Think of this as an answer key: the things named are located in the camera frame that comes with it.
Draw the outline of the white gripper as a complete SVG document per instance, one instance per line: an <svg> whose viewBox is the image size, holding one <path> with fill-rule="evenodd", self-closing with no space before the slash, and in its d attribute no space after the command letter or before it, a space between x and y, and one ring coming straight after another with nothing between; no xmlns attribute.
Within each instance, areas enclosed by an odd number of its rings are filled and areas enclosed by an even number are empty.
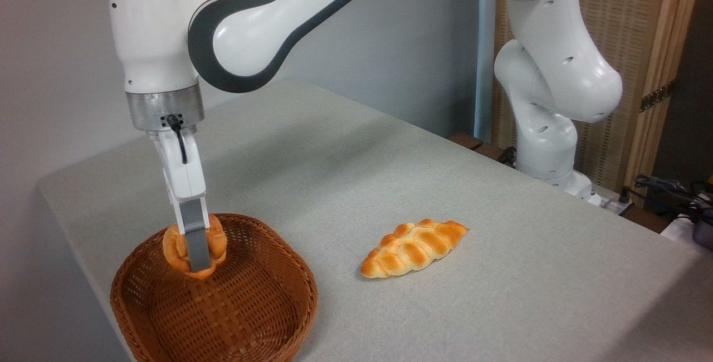
<svg viewBox="0 0 713 362"><path fill-rule="evenodd" d="M194 127L149 131L162 162L170 203L185 237L189 268L199 273L211 267L207 245L209 215L206 207L206 180L194 138Z"/></svg>

